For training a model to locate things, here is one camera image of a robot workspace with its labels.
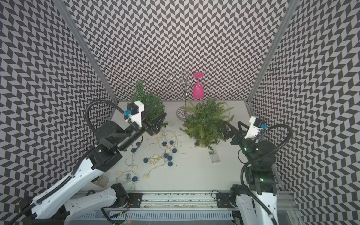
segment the wire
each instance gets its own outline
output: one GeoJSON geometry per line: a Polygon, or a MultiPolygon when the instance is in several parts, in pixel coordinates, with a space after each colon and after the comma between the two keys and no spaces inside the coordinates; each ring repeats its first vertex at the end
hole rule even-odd
{"type": "MultiPolygon", "coordinates": [[[[36,201],[37,204],[41,204],[42,201],[44,201],[45,199],[47,199],[48,197],[50,197],[51,195],[53,195],[55,192],[57,192],[60,188],[62,188],[66,183],[68,183],[73,177],[74,174],[77,172],[77,170],[80,167],[80,164],[82,163],[82,161],[86,158],[86,156],[95,148],[96,144],[91,147],[85,154],[83,154],[81,156],[81,158],[79,159],[79,161],[77,162],[77,164],[75,165],[74,169],[70,172],[70,176],[68,176],[63,182],[61,182],[61,184],[59,184],[57,187],[55,187],[53,190],[51,190],[49,193],[47,193],[46,195],[44,195],[43,197],[41,197],[40,199],[38,199],[36,201]]],[[[18,215],[16,215],[9,223],[9,225],[14,224],[22,215],[24,215],[25,213],[27,213],[28,211],[30,211],[33,207],[35,207],[36,204],[31,204],[27,207],[25,207],[23,210],[21,210],[18,215]]]]}
{"type": "Polygon", "coordinates": [[[180,147],[183,145],[183,143],[182,143],[181,141],[179,141],[177,138],[176,138],[176,141],[180,142],[181,145],[180,145],[180,146],[175,146],[175,147],[176,147],[176,148],[180,148],[180,147]]]}
{"type": "Polygon", "coordinates": [[[139,177],[134,171],[132,170],[129,170],[129,171],[125,171],[124,173],[127,173],[127,172],[132,172],[135,176],[139,177]]]}
{"type": "Polygon", "coordinates": [[[216,191],[216,190],[211,191],[211,197],[212,197],[213,199],[216,199],[216,198],[214,198],[214,197],[212,196],[212,193],[213,193],[213,192],[221,193],[220,191],[216,191]]]}
{"type": "Polygon", "coordinates": [[[129,210],[129,205],[130,205],[130,199],[129,199],[129,202],[127,202],[127,209],[125,211],[122,211],[122,212],[119,212],[119,213],[116,213],[116,214],[110,216],[110,219],[121,216],[122,214],[126,213],[129,210]]]}
{"type": "MultiPolygon", "coordinates": [[[[90,193],[96,194],[96,192],[95,192],[94,190],[89,190],[89,191],[87,192],[86,196],[90,195],[90,193]]],[[[116,222],[114,222],[114,221],[112,221],[112,220],[110,219],[110,217],[106,214],[104,208],[101,208],[101,212],[103,213],[103,215],[104,215],[104,217],[107,219],[107,221],[109,221],[111,224],[113,224],[113,225],[120,225],[120,224],[118,224],[118,223],[116,223],[116,222]]]]}
{"type": "Polygon", "coordinates": [[[134,182],[132,182],[132,186],[130,187],[130,189],[128,191],[135,191],[136,190],[136,185],[134,182]]]}
{"type": "Polygon", "coordinates": [[[240,161],[242,164],[245,164],[244,162],[242,162],[242,161],[240,160],[240,157],[239,157],[240,151],[241,151],[241,149],[239,149],[239,151],[238,151],[238,159],[239,159],[239,161],[240,161]]]}
{"type": "Polygon", "coordinates": [[[267,214],[269,215],[269,217],[271,218],[272,222],[274,225],[278,225],[278,223],[276,222],[276,219],[274,218],[274,215],[272,214],[272,212],[267,208],[266,205],[264,205],[264,203],[258,199],[251,191],[250,189],[248,188],[248,186],[245,185],[244,183],[244,171],[245,171],[245,168],[247,168],[248,165],[250,164],[253,164],[257,161],[260,161],[264,158],[266,158],[267,156],[269,156],[270,154],[276,152],[277,150],[281,149],[282,147],[285,146],[286,143],[289,142],[290,138],[292,137],[293,133],[292,133],[292,130],[291,128],[288,126],[288,125],[283,125],[283,124],[278,124],[278,125],[274,125],[274,126],[271,126],[271,127],[268,127],[267,129],[264,129],[262,131],[260,131],[256,136],[255,136],[255,139],[254,141],[256,141],[256,139],[258,139],[258,137],[260,137],[263,133],[265,133],[267,130],[270,130],[270,129],[275,129],[275,128],[278,128],[278,127],[284,127],[284,128],[287,128],[288,129],[288,135],[286,136],[286,138],[284,139],[283,142],[281,142],[276,148],[274,148],[272,151],[268,152],[267,154],[259,157],[258,159],[255,159],[255,160],[252,160],[252,161],[249,161],[247,163],[244,164],[243,168],[241,169],[241,172],[240,172],[240,181],[241,181],[241,184],[245,187],[245,190],[246,192],[267,212],[267,214]]]}
{"type": "Polygon", "coordinates": [[[127,217],[127,212],[129,211],[129,207],[130,207],[130,203],[131,203],[131,199],[129,199],[129,204],[127,205],[127,209],[126,209],[126,214],[125,214],[125,220],[126,220],[126,217],[127,217]]]}
{"type": "Polygon", "coordinates": [[[147,145],[145,145],[144,147],[142,147],[142,148],[145,148],[146,146],[148,146],[148,145],[151,145],[151,144],[157,144],[158,142],[154,142],[154,143],[150,143],[150,144],[147,144],[147,145]]]}
{"type": "Polygon", "coordinates": [[[166,149],[162,149],[162,147],[160,146],[160,142],[158,142],[158,144],[159,144],[159,148],[160,148],[161,150],[166,151],[166,149]]]}
{"type": "Polygon", "coordinates": [[[23,210],[21,210],[9,223],[9,225],[13,225],[22,215],[30,211],[33,207],[35,207],[36,204],[31,204],[27,207],[25,207],[23,210]]]}
{"type": "Polygon", "coordinates": [[[91,189],[91,190],[89,190],[89,191],[86,193],[86,195],[85,195],[85,196],[90,195],[90,193],[96,194],[96,192],[95,192],[93,189],[91,189]]]}
{"type": "Polygon", "coordinates": [[[136,153],[136,151],[139,149],[139,147],[141,146],[141,144],[142,144],[142,142],[143,142],[143,140],[144,140],[144,137],[141,135],[141,141],[140,141],[140,145],[139,146],[136,146],[136,149],[135,149],[135,152],[133,152],[131,155],[129,155],[129,157],[127,157],[126,158],[126,160],[125,160],[125,164],[129,167],[129,166],[132,166],[133,164],[134,164],[134,160],[135,160],[135,153],[136,153]],[[127,161],[127,159],[129,159],[130,157],[132,156],[132,162],[131,162],[131,164],[129,165],[129,164],[127,164],[126,163],[126,161],[127,161]]]}
{"type": "Polygon", "coordinates": [[[96,132],[93,124],[91,123],[91,120],[90,120],[90,110],[91,108],[96,105],[96,104],[99,104],[99,103],[104,103],[104,104],[108,104],[108,105],[111,105],[113,106],[115,109],[117,109],[119,112],[121,112],[121,114],[124,114],[124,111],[119,107],[117,106],[117,104],[113,103],[113,102],[110,102],[110,101],[106,101],[106,100],[95,100],[95,101],[92,101],[89,103],[89,105],[87,106],[87,108],[85,109],[85,120],[86,120],[86,123],[87,125],[89,126],[90,130],[92,130],[93,133],[96,132]]]}
{"type": "Polygon", "coordinates": [[[158,168],[158,167],[160,167],[160,166],[156,166],[156,167],[152,168],[152,169],[148,172],[148,174],[150,174],[150,172],[151,172],[153,169],[158,168]]]}

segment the white table surface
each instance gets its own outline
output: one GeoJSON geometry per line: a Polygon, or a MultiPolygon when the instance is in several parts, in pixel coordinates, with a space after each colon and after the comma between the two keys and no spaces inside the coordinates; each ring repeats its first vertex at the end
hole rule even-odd
{"type": "MultiPolygon", "coordinates": [[[[126,110],[126,102],[120,102],[118,105],[120,108],[126,110]]],[[[227,102],[229,107],[234,107],[231,110],[231,114],[235,117],[231,124],[237,127],[237,122],[242,121],[245,124],[249,123],[250,116],[246,110],[245,102],[234,101],[227,102]]],[[[178,136],[178,140],[183,143],[181,147],[177,147],[178,152],[186,155],[172,153],[173,166],[169,167],[167,164],[155,168],[151,171],[150,178],[144,179],[143,175],[148,174],[150,169],[153,168],[150,163],[144,163],[143,159],[153,156],[155,153],[161,155],[164,150],[161,150],[158,144],[151,144],[145,148],[138,149],[135,153],[134,164],[138,165],[138,169],[134,170],[134,173],[138,175],[139,180],[135,183],[136,191],[203,191],[203,190],[224,190],[229,191],[233,184],[240,184],[240,170],[243,166],[238,160],[238,146],[230,145],[230,140],[221,142],[215,147],[215,150],[220,158],[220,162],[212,164],[209,159],[207,148],[200,148],[194,146],[194,140],[190,139],[185,133],[180,131],[180,127],[183,128],[183,121],[178,120],[176,117],[176,110],[184,105],[184,102],[164,102],[165,112],[167,113],[165,121],[169,125],[164,128],[164,132],[167,133],[165,137],[167,141],[171,140],[173,133],[178,136]]],[[[116,111],[112,117],[112,121],[118,123],[123,129],[129,124],[123,119],[120,112],[116,111]]],[[[155,143],[157,137],[163,138],[162,132],[156,136],[150,136],[146,132],[143,134],[144,140],[140,147],[144,147],[147,144],[155,143]]],[[[131,156],[131,147],[128,151],[121,152],[123,158],[109,169],[104,175],[109,178],[109,183],[106,188],[116,183],[117,172],[124,172],[126,168],[131,168],[125,165],[125,159],[131,156]]],[[[240,159],[246,162],[246,157],[240,153],[240,159]]],[[[155,166],[162,165],[164,160],[156,163],[155,166]]],[[[126,190],[130,189],[132,183],[124,185],[126,190]]],[[[92,183],[87,184],[82,190],[103,190],[101,187],[92,183]]]]}

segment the plant pot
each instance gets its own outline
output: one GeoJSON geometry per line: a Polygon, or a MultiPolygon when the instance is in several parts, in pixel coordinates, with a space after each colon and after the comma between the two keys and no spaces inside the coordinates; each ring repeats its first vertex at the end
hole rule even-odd
{"type": "Polygon", "coordinates": [[[200,141],[200,147],[201,147],[201,148],[206,148],[206,146],[205,146],[205,144],[204,144],[204,141],[202,141],[202,140],[200,141]]]}

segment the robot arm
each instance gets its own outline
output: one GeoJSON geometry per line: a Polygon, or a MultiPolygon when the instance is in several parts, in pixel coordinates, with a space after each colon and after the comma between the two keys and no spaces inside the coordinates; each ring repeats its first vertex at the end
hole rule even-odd
{"type": "Polygon", "coordinates": [[[124,119],[130,126],[123,130],[115,122],[104,123],[96,132],[98,143],[79,160],[74,170],[54,184],[51,188],[34,198],[24,198],[20,202],[21,212],[11,220],[15,223],[25,214],[24,224],[67,224],[71,218],[102,207],[120,207],[126,204],[127,193],[121,184],[114,184],[103,192],[98,192],[79,199],[69,200],[87,183],[99,177],[113,167],[121,158],[121,151],[137,140],[145,131],[150,135],[158,133],[166,113],[148,123],[145,121],[152,107],[145,109],[137,101],[129,103],[127,111],[122,111],[112,102],[97,100],[86,109],[86,121],[94,131],[89,119],[90,107],[96,103],[107,103],[124,114],[124,119]]]}
{"type": "Polygon", "coordinates": [[[239,208],[244,224],[277,225],[276,182],[271,166],[276,162],[276,151],[290,140],[292,131],[287,125],[267,127],[263,120],[254,116],[250,118],[250,123],[250,126],[238,123],[238,130],[224,122],[225,139],[231,138],[231,145],[239,145],[248,159],[240,173],[242,184],[233,185],[230,199],[239,208]],[[266,130],[278,127],[289,130],[288,136],[280,145],[275,146],[267,140],[258,141],[266,130]],[[248,186],[243,182],[243,173],[248,186]]]}

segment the round metal base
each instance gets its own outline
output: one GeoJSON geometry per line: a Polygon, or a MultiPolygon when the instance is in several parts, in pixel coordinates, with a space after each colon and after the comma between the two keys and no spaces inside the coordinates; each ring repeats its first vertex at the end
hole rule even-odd
{"type": "Polygon", "coordinates": [[[185,106],[180,106],[177,110],[176,110],[176,116],[179,118],[179,120],[185,121],[186,120],[186,116],[187,116],[187,112],[184,110],[185,106]]]}

